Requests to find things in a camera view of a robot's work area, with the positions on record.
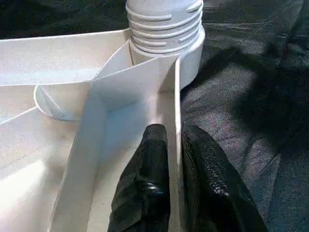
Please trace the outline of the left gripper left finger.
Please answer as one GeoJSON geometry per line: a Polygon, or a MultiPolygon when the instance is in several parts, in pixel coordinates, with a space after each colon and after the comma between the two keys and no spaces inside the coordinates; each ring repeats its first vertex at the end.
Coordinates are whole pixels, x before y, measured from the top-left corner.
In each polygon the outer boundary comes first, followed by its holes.
{"type": "Polygon", "coordinates": [[[138,148],[120,176],[111,207],[110,232],[168,231],[168,140],[163,125],[145,128],[138,148]]]}

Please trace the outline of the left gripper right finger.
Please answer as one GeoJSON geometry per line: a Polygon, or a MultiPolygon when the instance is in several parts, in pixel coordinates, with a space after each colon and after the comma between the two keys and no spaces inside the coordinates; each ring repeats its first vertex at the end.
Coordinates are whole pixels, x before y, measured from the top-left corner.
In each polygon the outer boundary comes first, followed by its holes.
{"type": "Polygon", "coordinates": [[[207,132],[184,126],[182,156],[189,232],[267,231],[250,191],[207,132]]]}

